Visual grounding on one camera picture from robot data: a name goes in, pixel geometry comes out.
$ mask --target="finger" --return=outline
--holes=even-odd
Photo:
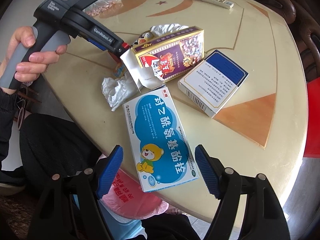
[[[36,39],[33,34],[33,30],[30,26],[20,27],[16,29],[16,31],[12,35],[5,56],[5,59],[7,61],[11,58],[12,54],[14,53],[15,49],[18,47],[20,42],[26,48],[30,48],[35,44]]]
[[[16,70],[21,74],[39,74],[44,72],[47,66],[43,63],[21,62],[17,65]]]
[[[15,73],[14,78],[20,82],[30,82],[34,81],[39,77],[40,74],[21,74]]]
[[[34,52],[30,55],[29,61],[33,63],[53,64],[57,63],[60,56],[55,51]]]
[[[61,45],[56,50],[58,55],[65,54],[66,51],[67,51],[67,45]]]

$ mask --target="barcode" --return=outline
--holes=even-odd
[[[194,102],[196,103],[202,111],[206,111],[207,107],[194,95],[192,94],[189,90],[187,90],[187,96]]]

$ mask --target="pink plastic bag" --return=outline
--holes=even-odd
[[[144,193],[141,186],[121,170],[102,202],[117,215],[137,220],[162,214],[169,207],[154,194]]]

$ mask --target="brown leather sofa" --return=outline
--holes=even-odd
[[[320,25],[305,0],[255,0],[281,15],[296,41],[306,80],[320,76]]]

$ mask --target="blue and white medicine box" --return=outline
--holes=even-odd
[[[143,192],[199,177],[167,87],[137,97],[123,107]]]
[[[248,73],[215,50],[178,81],[179,89],[213,118],[238,90]]]

